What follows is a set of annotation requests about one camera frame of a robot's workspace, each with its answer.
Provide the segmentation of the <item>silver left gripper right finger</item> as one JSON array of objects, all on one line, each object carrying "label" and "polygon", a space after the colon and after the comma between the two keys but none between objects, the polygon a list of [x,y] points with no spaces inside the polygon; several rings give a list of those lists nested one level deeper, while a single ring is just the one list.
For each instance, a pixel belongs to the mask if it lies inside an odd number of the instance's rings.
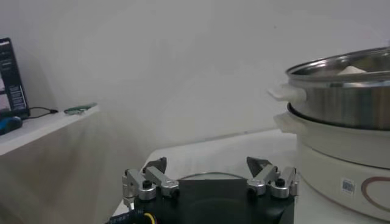
[{"label": "silver left gripper right finger", "polygon": [[282,171],[266,159],[247,157],[247,166],[252,174],[246,182],[247,193],[254,197],[270,192],[274,198],[298,196],[299,176],[295,167],[287,166]]}]

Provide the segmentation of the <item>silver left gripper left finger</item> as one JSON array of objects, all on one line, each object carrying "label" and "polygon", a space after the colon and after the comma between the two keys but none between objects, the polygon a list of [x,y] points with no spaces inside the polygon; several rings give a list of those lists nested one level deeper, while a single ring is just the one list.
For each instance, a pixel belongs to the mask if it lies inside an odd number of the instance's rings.
[{"label": "silver left gripper left finger", "polygon": [[161,157],[149,161],[140,170],[126,169],[122,176],[122,200],[124,205],[133,210],[135,199],[152,201],[157,198],[157,191],[162,197],[177,199],[180,195],[178,180],[165,175],[167,158]]}]

